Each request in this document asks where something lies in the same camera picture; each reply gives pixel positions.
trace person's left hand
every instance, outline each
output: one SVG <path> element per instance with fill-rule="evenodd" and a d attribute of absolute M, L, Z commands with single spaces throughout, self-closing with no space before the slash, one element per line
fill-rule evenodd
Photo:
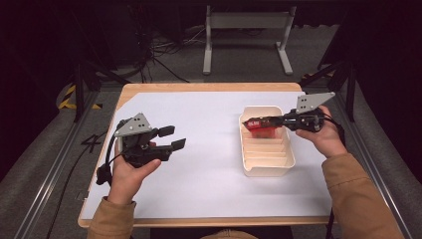
<path fill-rule="evenodd" d="M 119 154 L 117 145 L 114 147 L 114 154 Z M 135 168 L 126 162 L 122 155 L 118 156 L 113 161 L 112 182 L 107 201 L 121 205 L 130 204 L 143 179 L 155 171 L 160 164 L 161 160 L 155 159 L 140 168 Z"/>

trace person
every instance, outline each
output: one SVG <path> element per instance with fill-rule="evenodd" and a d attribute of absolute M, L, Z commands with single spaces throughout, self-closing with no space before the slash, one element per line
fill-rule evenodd
<path fill-rule="evenodd" d="M 330 116 L 326 107 L 320 107 Z M 332 198 L 332 210 L 347 238 L 404 238 L 381 194 L 359 162 L 342 144 L 336 126 L 325 121 L 319 132 L 297 130 L 296 134 L 310 140 L 326 160 L 322 172 Z M 141 168 L 133 168 L 119 156 L 113 165 L 113 178 L 108 197 L 103 198 L 89 228 L 88 238 L 130 237 L 135 202 L 133 196 L 142 180 L 160 165 L 156 159 Z M 232 232 L 232 236 L 210 235 L 206 239 L 256 238 L 245 232 Z"/>

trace sleeve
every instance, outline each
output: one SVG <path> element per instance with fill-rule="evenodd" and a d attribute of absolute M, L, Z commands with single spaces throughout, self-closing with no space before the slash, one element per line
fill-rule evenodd
<path fill-rule="evenodd" d="M 88 230 L 89 239 L 127 239 L 133 227 L 136 203 L 117 205 L 102 199 Z"/>
<path fill-rule="evenodd" d="M 322 171 L 342 238 L 403 238 L 381 194 L 350 153 L 327 159 Z"/>

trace white metal stand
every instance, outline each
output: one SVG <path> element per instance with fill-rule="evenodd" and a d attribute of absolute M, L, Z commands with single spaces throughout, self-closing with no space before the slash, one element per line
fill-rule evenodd
<path fill-rule="evenodd" d="M 286 54 L 286 44 L 295 18 L 296 7 L 292 7 L 290 12 L 211 12 L 207 6 L 206 17 L 206 46 L 204 56 L 204 75 L 211 74 L 212 42 L 211 29 L 220 28 L 280 28 L 283 29 L 283 39 L 277 42 L 277 51 L 282 60 L 286 75 L 293 73 Z"/>

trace gray floor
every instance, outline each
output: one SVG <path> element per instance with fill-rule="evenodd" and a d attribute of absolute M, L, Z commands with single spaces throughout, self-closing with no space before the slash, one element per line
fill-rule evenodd
<path fill-rule="evenodd" d="M 316 71 L 316 65 L 335 30 L 336 27 L 324 26 L 292 30 L 287 47 L 294 70 L 292 76 L 284 74 L 275 50 L 274 42 L 278 33 L 269 30 L 256 37 L 233 31 L 215 34 L 210 76 L 202 75 L 204 44 L 200 42 L 185 47 L 176 54 L 163 55 L 158 59 L 178 76 L 193 83 L 298 82 L 302 75 Z M 154 83 L 180 82 L 160 65 L 149 62 L 148 66 Z M 140 76 L 132 77 L 130 80 L 139 82 Z M 33 226 L 26 235 L 27 238 L 46 238 L 59 198 L 70 175 L 50 238 L 87 236 L 86 229 L 81 228 L 77 221 L 83 205 L 81 198 L 84 198 L 89 189 L 102 144 L 95 146 L 93 152 L 83 153 L 86 146 L 81 145 L 81 142 L 93 134 L 100 135 L 107 131 L 120 90 L 121 87 L 116 84 L 108 83 L 104 84 L 99 93 L 87 94 L 95 97 L 95 103 L 103 104 L 104 107 L 101 110 L 88 111 L 82 123 L 73 123 L 74 110 L 60 110 L 59 115 L 22 154 L 0 183 L 0 238 L 13 238 L 16 235 L 37 193 L 43 188 L 49 170 L 58 155 L 62 153 L 61 149 L 68 139 L 67 135 L 75 128 L 79 130 L 69 146 L 69 154 L 64 159 L 60 177 L 47 191 L 48 200 L 45 200 L 45 205 L 39 208 L 39 215 L 31 221 L 33 223 L 29 223 Z M 326 91 L 323 81 L 305 90 L 311 93 Z M 422 228 L 419 225 L 422 221 L 422 211 L 419 210 L 418 199 L 422 197 L 422 187 L 379 126 L 361 91 L 357 91 L 355 96 L 356 122 L 350 123 L 350 128 L 346 129 L 347 147 L 358 159 L 364 157 L 362 146 L 367 150 L 410 234 L 413 238 L 421 238 Z M 328 106 L 336 119 L 347 124 L 342 116 L 341 101 L 339 104 L 337 102 L 330 102 Z M 350 133 L 354 128 L 359 132 L 359 138 Z M 323 225 L 293 226 L 292 229 L 296 239 L 324 238 Z M 335 236 L 339 237 L 340 229 L 337 226 L 334 232 Z M 135 229 L 133 235 L 135 238 L 149 238 L 148 229 Z"/>

